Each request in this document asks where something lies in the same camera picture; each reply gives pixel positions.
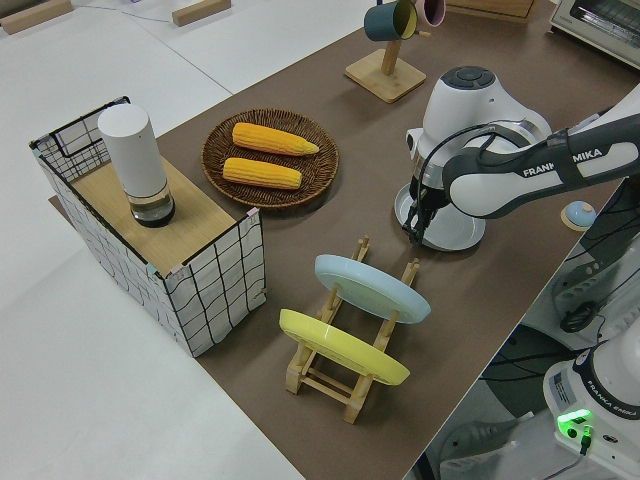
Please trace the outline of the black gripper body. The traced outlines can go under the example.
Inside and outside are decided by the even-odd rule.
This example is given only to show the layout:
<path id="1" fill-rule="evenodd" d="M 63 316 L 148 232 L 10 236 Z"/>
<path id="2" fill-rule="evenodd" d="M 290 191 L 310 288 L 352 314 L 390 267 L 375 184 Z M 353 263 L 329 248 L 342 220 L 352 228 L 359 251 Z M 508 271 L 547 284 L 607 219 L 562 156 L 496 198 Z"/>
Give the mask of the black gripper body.
<path id="1" fill-rule="evenodd" d="M 412 200 L 410 208 L 420 214 L 436 212 L 449 204 L 442 189 L 425 186 L 417 180 L 411 181 L 409 193 Z"/>

